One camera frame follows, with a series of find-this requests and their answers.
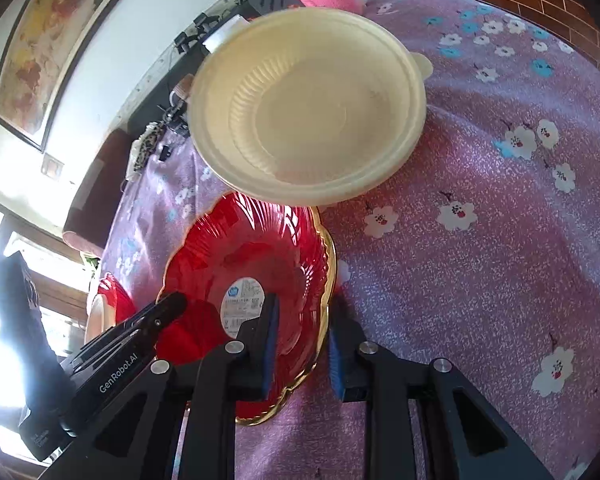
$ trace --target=purple tablecloth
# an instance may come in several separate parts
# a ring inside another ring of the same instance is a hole
[[[370,339],[449,357],[574,480],[600,448],[600,73],[474,0],[370,0],[366,15],[435,70],[410,160],[323,209],[343,292]],[[102,261],[138,307],[227,189],[190,140],[165,142],[173,156],[128,187]],[[280,414],[237,430],[239,479],[360,478],[362,460],[363,406],[336,402],[324,354]]]

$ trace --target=gold rim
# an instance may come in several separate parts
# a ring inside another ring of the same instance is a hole
[[[205,214],[210,213],[218,202],[222,200],[225,196],[230,195],[231,193],[235,193],[239,191],[227,191],[222,193],[218,199],[211,205],[209,209],[207,209],[204,213],[196,216],[196,219],[191,223],[189,229],[184,235],[184,239],[181,245],[171,253],[166,266],[164,267],[164,275],[162,277],[162,288],[160,289],[160,293],[158,293],[157,299],[159,300],[164,289],[166,287],[166,279],[167,279],[167,269],[169,269],[169,265],[171,264],[171,260],[173,257],[184,247],[185,241],[187,240],[187,236],[189,236],[189,232],[193,229],[193,226],[198,221],[199,218],[203,217]],[[236,417],[235,421],[238,424],[242,424],[244,426],[255,426],[257,424],[261,424],[266,420],[269,420],[272,416],[277,414],[282,407],[285,405],[291,393],[298,387],[302,382],[309,376],[309,374],[314,370],[315,365],[318,362],[318,356],[320,355],[320,350],[322,349],[322,345],[324,343],[324,339],[327,335],[327,329],[329,327],[329,300],[331,299],[331,294],[333,293],[333,287],[336,281],[336,267],[337,267],[337,259],[336,259],[336,248],[333,244],[333,239],[331,235],[327,231],[327,228],[322,225],[320,221],[320,213],[317,207],[310,207],[312,220],[314,221],[314,229],[320,235],[320,239],[322,240],[322,245],[327,254],[327,282],[324,285],[324,292],[322,293],[322,297],[320,298],[320,325],[318,327],[318,340],[315,348],[314,358],[307,363],[307,366],[302,370],[293,380],[291,384],[284,386],[282,391],[280,392],[280,396],[274,405],[272,405],[266,412],[261,413],[260,415],[251,417],[251,418],[239,418]]]

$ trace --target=white label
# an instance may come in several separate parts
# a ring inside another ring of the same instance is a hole
[[[222,299],[220,317],[222,327],[235,339],[243,321],[260,315],[264,290],[253,278],[240,278],[229,287]]]

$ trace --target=painting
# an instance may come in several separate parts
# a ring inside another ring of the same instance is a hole
[[[0,124],[45,151],[62,91],[117,0],[27,0],[0,61]]]

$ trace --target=abstract painting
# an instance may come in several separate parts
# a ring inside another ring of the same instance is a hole
[[[117,0],[27,0],[0,61],[0,124],[45,151],[62,91]]]

